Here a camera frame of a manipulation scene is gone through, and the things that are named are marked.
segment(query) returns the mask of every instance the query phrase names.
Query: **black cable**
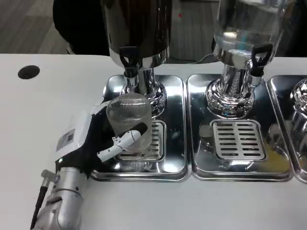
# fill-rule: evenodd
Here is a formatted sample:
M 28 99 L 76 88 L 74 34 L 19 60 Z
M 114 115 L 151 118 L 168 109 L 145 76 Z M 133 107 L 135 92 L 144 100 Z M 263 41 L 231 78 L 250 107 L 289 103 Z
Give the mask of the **black cable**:
M 33 229 L 35 224 L 36 224 L 38 212 L 43 205 L 47 190 L 48 190 L 48 187 L 46 187 L 46 186 L 41 186 L 40 189 L 39 189 L 39 194 L 38 194 L 38 198 L 37 198 L 37 201 L 36 201 L 35 210 L 34 210 L 34 213 L 33 213 L 30 229 Z

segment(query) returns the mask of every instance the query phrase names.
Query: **clear glass cup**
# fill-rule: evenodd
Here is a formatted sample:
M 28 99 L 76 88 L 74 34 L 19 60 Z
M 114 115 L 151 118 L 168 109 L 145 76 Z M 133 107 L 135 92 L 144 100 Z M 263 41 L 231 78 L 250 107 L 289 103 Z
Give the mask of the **clear glass cup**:
M 294 4 L 295 0 L 221 0 L 215 41 L 223 50 L 246 60 L 250 60 L 254 46 L 272 44 L 271 61 Z
M 139 123 L 145 123 L 147 131 L 127 150 L 141 152 L 149 147 L 152 140 L 152 110 L 146 97 L 138 93 L 123 94 L 110 102 L 106 115 L 116 136 Z

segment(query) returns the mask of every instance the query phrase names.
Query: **black robotic glove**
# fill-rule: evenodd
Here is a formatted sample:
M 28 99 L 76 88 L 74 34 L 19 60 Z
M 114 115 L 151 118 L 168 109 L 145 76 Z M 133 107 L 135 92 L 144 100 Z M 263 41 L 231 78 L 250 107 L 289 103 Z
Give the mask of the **black robotic glove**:
M 97 114 L 92 115 L 84 144 L 77 150 L 65 155 L 61 160 L 56 161 L 56 172 L 64 167 L 74 167 L 90 176 L 91 172 L 101 167 L 102 164 L 97 157 L 97 153 L 113 145 L 112 137 L 114 135 L 106 115 L 106 107 L 104 107 Z

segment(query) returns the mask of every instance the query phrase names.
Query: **gray floor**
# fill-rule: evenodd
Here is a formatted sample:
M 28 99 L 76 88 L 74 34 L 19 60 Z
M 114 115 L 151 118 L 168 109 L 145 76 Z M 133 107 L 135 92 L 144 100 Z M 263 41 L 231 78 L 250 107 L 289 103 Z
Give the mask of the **gray floor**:
M 173 1 L 171 62 L 198 61 L 211 53 L 218 2 Z M 54 28 L 52 4 L 0 0 L 0 53 L 66 54 L 68 45 Z

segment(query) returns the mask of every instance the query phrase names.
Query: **black circular hole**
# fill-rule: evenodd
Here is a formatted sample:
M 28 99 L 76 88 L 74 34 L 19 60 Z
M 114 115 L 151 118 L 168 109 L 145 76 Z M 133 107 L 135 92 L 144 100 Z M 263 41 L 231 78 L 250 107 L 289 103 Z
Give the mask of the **black circular hole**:
M 36 77 L 40 72 L 37 66 L 25 66 L 18 72 L 18 77 L 24 80 Z

